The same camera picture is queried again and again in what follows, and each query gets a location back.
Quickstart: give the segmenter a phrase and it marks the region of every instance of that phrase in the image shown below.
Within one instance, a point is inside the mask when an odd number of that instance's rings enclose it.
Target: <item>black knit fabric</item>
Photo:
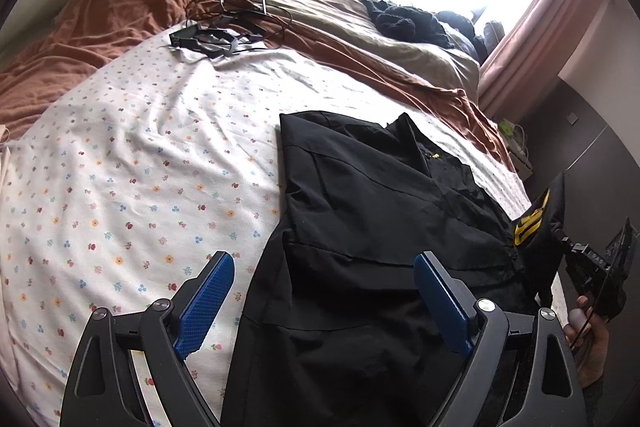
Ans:
[[[426,42],[444,49],[454,47],[433,13],[385,1],[362,0],[371,21],[385,37],[402,42]]]
[[[440,22],[444,22],[452,28],[457,29],[471,41],[476,50],[476,53],[478,54],[478,61],[480,62],[480,65],[482,65],[484,61],[487,60],[489,53],[487,52],[486,46],[484,45],[484,38],[476,35],[474,24],[469,19],[467,19],[463,15],[460,15],[459,13],[448,10],[436,13],[436,17]]]

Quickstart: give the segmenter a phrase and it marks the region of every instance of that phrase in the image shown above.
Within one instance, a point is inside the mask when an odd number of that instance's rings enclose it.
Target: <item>brown blanket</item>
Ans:
[[[0,73],[0,123],[22,136],[94,71],[185,19],[190,0],[70,0],[53,30]]]
[[[17,139],[47,107],[99,68],[145,39],[194,16],[219,9],[218,0],[71,0],[52,32],[0,73],[0,123]],[[274,23],[260,22],[278,30]],[[272,39],[282,44],[282,34]],[[476,148],[513,169],[498,131],[464,90],[433,87],[418,76],[325,31],[293,21],[284,44],[343,71],[387,96],[433,114]]]

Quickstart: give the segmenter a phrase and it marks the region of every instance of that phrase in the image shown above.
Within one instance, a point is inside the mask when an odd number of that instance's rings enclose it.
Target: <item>beige blanket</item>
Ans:
[[[361,50],[400,66],[436,87],[464,89],[478,99],[478,63],[458,50],[412,44],[383,37],[358,0],[268,0],[289,10],[297,22],[329,33]]]

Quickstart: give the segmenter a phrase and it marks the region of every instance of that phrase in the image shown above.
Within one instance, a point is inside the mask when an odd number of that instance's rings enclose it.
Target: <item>black cable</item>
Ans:
[[[591,313],[589,314],[589,316],[587,317],[587,320],[584,322],[584,324],[582,325],[582,327],[580,328],[580,331],[578,331],[578,334],[575,336],[574,341],[571,343],[571,345],[569,346],[569,351],[574,349],[575,343],[578,341],[578,339],[580,338],[580,335],[582,334],[582,332],[584,331],[584,328],[587,327],[587,324],[589,324],[589,321],[591,320],[591,316],[593,315],[593,311],[595,309],[595,304],[593,305],[593,307],[591,308]]]
[[[191,5],[193,5],[193,7],[195,7],[196,6],[195,3],[197,3],[197,1],[200,1],[200,0],[190,0],[187,3],[187,6],[185,6],[185,9],[184,9],[185,13],[188,13],[190,11]],[[289,12],[289,10],[287,10],[286,8],[283,8],[281,6],[276,6],[276,5],[273,5],[273,4],[265,3],[265,6],[269,6],[271,8],[275,8],[275,9],[279,9],[279,10],[282,10],[284,13],[286,13],[286,15],[288,17],[288,20],[283,22],[282,18],[279,17],[279,16],[271,15],[269,13],[263,13],[263,12],[260,12],[258,10],[250,10],[250,9],[244,9],[244,8],[239,9],[239,10],[228,10],[224,5],[224,1],[225,0],[219,0],[220,7],[222,8],[222,13],[220,13],[218,11],[206,10],[204,12],[193,14],[191,16],[188,15],[187,16],[187,20],[185,21],[185,23],[188,23],[189,21],[198,22],[198,21],[207,20],[207,19],[215,19],[215,17],[219,17],[221,15],[227,15],[227,16],[237,17],[239,20],[236,21],[236,23],[241,26],[242,25],[241,24],[242,23],[241,17],[247,14],[249,16],[256,16],[261,20],[268,20],[270,22],[276,23],[280,27],[277,31],[273,31],[273,32],[265,35],[263,38],[261,38],[261,39],[259,39],[257,41],[251,42],[251,44],[257,44],[257,43],[260,43],[260,42],[264,42],[264,41],[273,39],[277,35],[279,35],[280,33],[282,33],[282,40],[281,40],[281,42],[279,44],[276,45],[275,48],[266,48],[266,49],[264,49],[264,48],[250,48],[250,49],[247,49],[247,50],[235,51],[234,54],[239,54],[239,53],[242,53],[242,52],[252,52],[252,51],[267,51],[267,50],[273,50],[273,49],[277,50],[277,49],[280,49],[284,45],[285,31],[287,29],[289,29],[289,27],[291,26],[291,23],[293,22],[293,15]]]

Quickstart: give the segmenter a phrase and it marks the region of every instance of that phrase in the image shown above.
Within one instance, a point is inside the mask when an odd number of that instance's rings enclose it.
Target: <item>floral bedsheet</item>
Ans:
[[[244,296],[280,217],[278,115],[308,109],[387,124],[406,111],[471,165],[508,214],[522,184],[442,122],[291,50],[209,60],[167,47],[168,30],[97,71],[20,140],[0,194],[0,271],[12,345],[1,362],[42,425],[59,423],[72,357],[93,309],[171,297],[216,250],[236,278],[187,364],[216,415]],[[144,356],[150,413],[168,420]]]

